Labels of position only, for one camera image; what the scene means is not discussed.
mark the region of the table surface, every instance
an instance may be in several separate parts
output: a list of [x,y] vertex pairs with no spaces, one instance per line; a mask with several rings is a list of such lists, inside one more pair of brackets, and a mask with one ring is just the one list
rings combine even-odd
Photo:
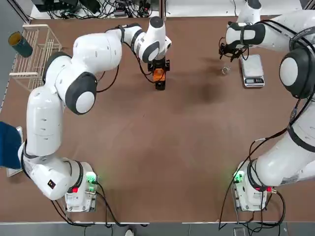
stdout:
[[[33,23],[49,24],[64,50],[71,53],[78,36],[134,20]],[[65,110],[58,155],[92,165],[119,221],[217,221],[231,175],[247,156],[250,143],[285,127],[295,100],[279,80],[283,54],[251,49],[251,54],[261,56],[266,86],[243,88],[239,62],[230,64],[228,59],[219,60],[218,55],[218,40],[224,36],[226,22],[233,20],[168,19],[166,31],[173,44],[167,54],[171,71],[165,91],[155,90],[146,81],[133,54],[124,46],[117,81],[97,95],[93,109],[83,116]],[[147,28],[147,19],[137,21]],[[225,64],[231,65],[231,72],[224,76],[221,69]],[[99,89],[112,81],[115,72],[105,73]],[[24,133],[28,95],[11,80],[0,114],[1,120],[22,126]],[[269,141],[255,156],[274,143]],[[0,222],[62,221],[25,175],[5,178],[5,168],[0,169],[0,175]],[[315,220],[310,204],[315,182],[279,190],[286,201],[285,220]],[[274,197],[264,220],[277,221],[281,211],[281,203]],[[241,214],[241,219],[250,216]],[[102,202],[96,213],[78,213],[73,218],[104,222]],[[231,194],[223,220],[236,221]]]

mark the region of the dish rack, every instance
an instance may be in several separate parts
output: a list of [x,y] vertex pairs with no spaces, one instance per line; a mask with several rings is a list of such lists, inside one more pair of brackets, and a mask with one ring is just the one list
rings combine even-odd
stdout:
[[46,61],[51,54],[59,52],[62,45],[46,24],[23,25],[23,37],[32,46],[33,53],[28,58],[16,54],[10,78],[32,91],[43,85],[42,77]]

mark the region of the blue towel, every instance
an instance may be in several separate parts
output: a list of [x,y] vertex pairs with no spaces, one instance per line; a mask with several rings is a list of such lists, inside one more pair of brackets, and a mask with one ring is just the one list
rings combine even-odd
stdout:
[[0,166],[11,169],[21,168],[18,150],[21,136],[17,129],[0,121]]

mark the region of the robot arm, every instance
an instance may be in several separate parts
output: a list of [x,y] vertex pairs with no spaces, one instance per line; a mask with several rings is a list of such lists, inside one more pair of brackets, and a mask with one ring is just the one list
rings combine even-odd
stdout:
[[[315,13],[300,10],[278,16],[272,21],[260,21],[260,8],[258,0],[245,3],[237,22],[229,23],[225,36],[227,44],[221,44],[220,55],[232,53],[237,58],[241,55],[238,52],[246,47],[287,52],[280,64],[281,82],[294,97],[309,98],[314,91],[315,52],[312,44]],[[260,210],[262,198],[264,207],[267,186],[314,178],[314,119],[315,103],[312,100],[299,119],[293,125],[289,124],[284,136],[268,152],[256,160],[246,162],[236,173],[234,184],[242,210]]]
[[63,111],[67,106],[82,115],[93,107],[97,86],[94,74],[119,65],[122,43],[143,62],[151,62],[165,55],[171,41],[159,17],[150,19],[146,33],[138,24],[131,24],[83,35],[74,42],[73,57],[58,52],[48,59],[43,72],[45,85],[29,96],[27,141],[19,149],[21,165],[46,197],[56,200],[65,195],[68,210],[89,210],[86,175],[93,170],[86,162],[56,156],[62,142]]

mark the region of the black joint cap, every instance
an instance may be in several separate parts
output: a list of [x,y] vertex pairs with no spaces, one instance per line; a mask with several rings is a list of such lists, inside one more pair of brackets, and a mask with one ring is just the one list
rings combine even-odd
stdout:
[[164,25],[164,21],[159,16],[154,16],[150,19],[150,25],[154,28],[161,28]]
[[94,95],[94,102],[96,99],[96,86],[97,80],[96,77],[89,73],[83,72],[79,77],[72,82],[72,84],[68,87],[67,92],[65,93],[65,104],[66,106],[75,114],[83,115],[84,113],[80,113],[77,111],[76,103],[80,95],[85,92],[91,92]]
[[259,2],[259,0],[247,0],[248,2],[248,6],[250,6],[253,9],[260,9],[261,8],[261,4]]
[[148,63],[150,62],[149,60],[149,56],[151,55],[152,52],[154,52],[154,50],[158,49],[159,48],[159,42],[156,41],[154,42],[153,44],[151,44],[149,47],[147,47],[144,52],[143,52],[143,55],[142,55],[142,61],[144,63]]
[[64,52],[56,52],[56,53],[52,54],[52,55],[48,58],[48,60],[47,60],[47,62],[46,62],[46,64],[45,64],[45,68],[44,68],[44,72],[43,72],[43,77],[42,77],[44,84],[46,83],[46,73],[47,73],[48,67],[50,66],[50,64],[51,64],[56,58],[61,57],[61,56],[71,57],[71,56],[69,56],[67,53],[64,53]]

